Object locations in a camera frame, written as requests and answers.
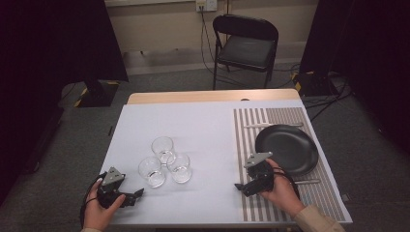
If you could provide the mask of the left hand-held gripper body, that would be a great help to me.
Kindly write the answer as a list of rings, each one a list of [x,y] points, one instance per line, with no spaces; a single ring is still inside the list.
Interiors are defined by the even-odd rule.
[[[98,201],[102,207],[108,209],[119,196],[124,194],[119,191],[119,187],[124,182],[125,177],[125,174],[122,174],[113,166],[104,173],[97,190]],[[125,193],[124,195],[135,198],[133,193]]]

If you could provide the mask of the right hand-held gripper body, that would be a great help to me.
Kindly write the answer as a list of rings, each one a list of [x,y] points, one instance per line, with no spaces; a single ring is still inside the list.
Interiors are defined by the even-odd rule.
[[[246,160],[244,168],[251,178],[251,181],[246,184],[247,187],[257,187],[260,189],[259,192],[273,188],[274,171],[272,166],[266,161],[266,159],[269,159],[272,155],[271,152],[255,153],[251,154]]]

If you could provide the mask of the clear drinking glass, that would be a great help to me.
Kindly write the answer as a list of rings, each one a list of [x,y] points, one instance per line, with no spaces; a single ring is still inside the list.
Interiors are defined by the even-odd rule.
[[[151,188],[160,187],[166,180],[161,170],[161,161],[156,157],[143,159],[138,165],[138,173]]]
[[[167,164],[168,160],[175,156],[174,142],[168,136],[156,138],[151,144],[151,150],[161,164]]]
[[[192,175],[190,158],[185,154],[176,154],[169,157],[166,167],[172,179],[179,184],[186,183]]]

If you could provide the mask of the person's left hand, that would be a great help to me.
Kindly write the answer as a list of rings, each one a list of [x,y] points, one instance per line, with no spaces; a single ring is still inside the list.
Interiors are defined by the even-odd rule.
[[[86,197],[84,223],[82,229],[95,228],[103,232],[111,222],[114,213],[120,208],[126,198],[125,195],[121,195],[108,209],[102,207],[97,198],[97,190],[100,183],[101,179],[92,185]]]

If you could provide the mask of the person's right hand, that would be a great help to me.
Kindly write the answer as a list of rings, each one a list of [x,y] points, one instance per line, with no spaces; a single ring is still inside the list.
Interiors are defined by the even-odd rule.
[[[260,195],[294,218],[306,206],[300,201],[291,182],[284,176],[284,171],[278,164],[271,159],[266,159],[266,161],[274,171],[274,186],[271,190],[261,191]]]

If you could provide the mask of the black plate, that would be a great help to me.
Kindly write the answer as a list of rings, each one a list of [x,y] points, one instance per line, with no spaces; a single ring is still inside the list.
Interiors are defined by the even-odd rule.
[[[302,130],[288,125],[274,125],[263,129],[255,138],[257,153],[271,152],[274,160],[291,176],[303,176],[318,163],[318,149]]]

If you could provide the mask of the striped placemat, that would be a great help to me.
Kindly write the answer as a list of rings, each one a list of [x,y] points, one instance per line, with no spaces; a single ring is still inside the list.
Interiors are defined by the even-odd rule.
[[[319,143],[316,141],[313,129],[309,127],[309,121],[301,107],[285,108],[237,108],[233,111],[235,140],[238,151],[239,180],[245,183],[250,180],[244,165],[246,159],[255,151],[255,138],[265,128],[244,128],[246,125],[273,123],[291,124],[304,123],[302,127],[296,127],[304,131],[315,143],[318,149],[319,160],[315,168],[303,176],[291,176],[294,181],[319,179],[321,183],[310,185],[298,185],[301,201],[319,207],[325,215],[342,223],[352,221],[343,202],[332,171],[327,163]]]

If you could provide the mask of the white table mat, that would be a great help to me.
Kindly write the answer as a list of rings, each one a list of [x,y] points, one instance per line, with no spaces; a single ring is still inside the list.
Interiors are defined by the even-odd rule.
[[[127,104],[123,107],[102,167],[126,175],[121,189],[144,189],[132,207],[117,212],[114,223],[147,227],[271,227],[292,224],[267,200],[243,196],[233,111],[237,108],[301,107],[300,101],[208,101]],[[190,157],[191,178],[167,179],[151,188],[138,173],[152,156],[152,142],[169,136],[177,152]]]

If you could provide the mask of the black stand base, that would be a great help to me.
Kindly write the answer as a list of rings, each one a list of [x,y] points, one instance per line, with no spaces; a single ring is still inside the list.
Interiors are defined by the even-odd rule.
[[[75,107],[109,107],[119,87],[118,81],[86,80],[86,88],[75,102]]]
[[[291,80],[301,97],[334,96],[338,90],[327,75],[315,72],[294,73]]]

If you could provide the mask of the black folding chair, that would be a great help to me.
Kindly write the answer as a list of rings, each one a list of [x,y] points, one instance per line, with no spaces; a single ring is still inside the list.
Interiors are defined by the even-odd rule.
[[[278,48],[278,29],[270,21],[235,14],[213,20],[216,35],[213,89],[218,64],[265,73],[264,87],[272,80]]]

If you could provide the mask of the black curtain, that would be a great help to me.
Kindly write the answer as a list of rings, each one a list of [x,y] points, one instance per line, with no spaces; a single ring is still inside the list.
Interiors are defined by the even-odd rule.
[[[410,155],[410,0],[319,0],[299,70],[308,72],[347,76]]]
[[[37,169],[63,88],[127,78],[104,0],[0,0],[0,206]]]

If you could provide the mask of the white wall outlet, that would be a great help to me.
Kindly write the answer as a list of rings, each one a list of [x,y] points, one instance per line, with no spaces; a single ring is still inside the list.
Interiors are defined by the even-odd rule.
[[[218,10],[218,0],[195,0],[195,9],[199,13],[216,12]]]

